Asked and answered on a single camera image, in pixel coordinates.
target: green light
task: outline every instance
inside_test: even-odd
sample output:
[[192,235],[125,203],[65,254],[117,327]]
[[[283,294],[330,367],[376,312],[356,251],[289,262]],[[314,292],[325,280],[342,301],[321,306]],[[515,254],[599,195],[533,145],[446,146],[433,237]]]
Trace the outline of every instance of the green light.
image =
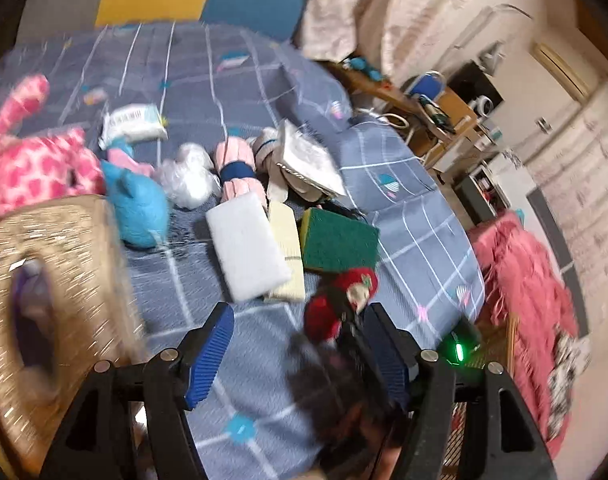
[[462,348],[462,345],[460,343],[457,343],[455,345],[455,351],[458,355],[458,361],[462,362],[464,360],[464,349]]

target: santa claus toy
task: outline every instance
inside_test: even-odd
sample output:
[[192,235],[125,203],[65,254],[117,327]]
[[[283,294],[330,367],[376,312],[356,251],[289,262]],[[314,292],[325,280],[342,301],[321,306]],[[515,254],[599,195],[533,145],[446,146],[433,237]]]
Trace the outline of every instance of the santa claus toy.
[[378,278],[367,267],[350,269],[339,274],[330,285],[336,292],[329,294],[325,289],[308,302],[304,311],[304,332],[315,343],[334,339],[340,330],[337,312],[341,305],[333,305],[331,297],[346,300],[356,314],[359,314],[378,290]]

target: pink blanket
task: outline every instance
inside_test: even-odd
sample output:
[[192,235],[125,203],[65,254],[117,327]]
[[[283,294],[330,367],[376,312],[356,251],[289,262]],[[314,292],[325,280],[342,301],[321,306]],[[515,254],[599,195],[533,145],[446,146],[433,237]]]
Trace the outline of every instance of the pink blanket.
[[[571,295],[553,273],[544,245],[524,230],[512,211],[474,229],[469,237],[486,275],[482,311],[495,325],[501,324],[510,312],[519,318],[513,379],[546,440],[554,327],[559,324],[571,335],[577,335]],[[553,457],[561,447],[567,425],[568,420],[559,435],[546,443]]]

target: plush tail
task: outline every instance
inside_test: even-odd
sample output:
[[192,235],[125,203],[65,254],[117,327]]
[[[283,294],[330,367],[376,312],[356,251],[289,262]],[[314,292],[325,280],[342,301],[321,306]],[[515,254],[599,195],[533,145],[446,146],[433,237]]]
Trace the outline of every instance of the plush tail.
[[48,95],[49,82],[43,75],[27,76],[13,88],[0,108],[0,149],[11,128],[40,110]]
[[233,336],[235,319],[228,303],[219,302],[201,328],[191,330],[178,346],[181,377],[186,384],[185,409],[192,410],[210,391],[224,352]]

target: curtain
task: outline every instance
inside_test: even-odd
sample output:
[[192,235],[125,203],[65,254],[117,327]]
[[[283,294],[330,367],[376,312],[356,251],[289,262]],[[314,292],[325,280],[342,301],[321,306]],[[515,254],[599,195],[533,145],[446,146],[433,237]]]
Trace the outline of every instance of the curtain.
[[585,294],[608,280],[608,82],[527,167],[564,233]]
[[305,56],[333,61],[358,48],[399,85],[428,68],[422,60],[469,1],[309,0],[300,44]]

